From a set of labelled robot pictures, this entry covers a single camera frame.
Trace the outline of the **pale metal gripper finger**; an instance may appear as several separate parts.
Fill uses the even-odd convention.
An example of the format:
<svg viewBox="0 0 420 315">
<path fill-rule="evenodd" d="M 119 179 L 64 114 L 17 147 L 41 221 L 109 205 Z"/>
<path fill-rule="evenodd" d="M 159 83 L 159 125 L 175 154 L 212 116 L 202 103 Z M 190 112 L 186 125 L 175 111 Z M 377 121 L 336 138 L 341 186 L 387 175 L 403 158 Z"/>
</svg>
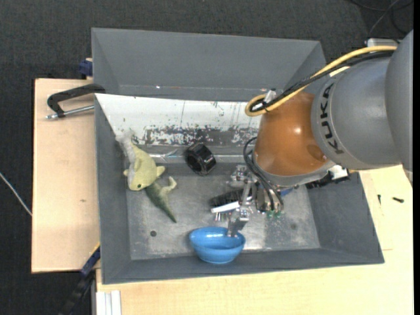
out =
<svg viewBox="0 0 420 315">
<path fill-rule="evenodd" d="M 249 222 L 249 211 L 246 209 L 239 209 L 235 211 L 234 217 L 234 236 L 239 234 L 244 226 Z"/>
<path fill-rule="evenodd" d="M 233 211 L 229 216 L 227 236 L 236 237 L 238 233 L 238 223 L 240 222 L 240 214 L 237 211 Z"/>
</svg>

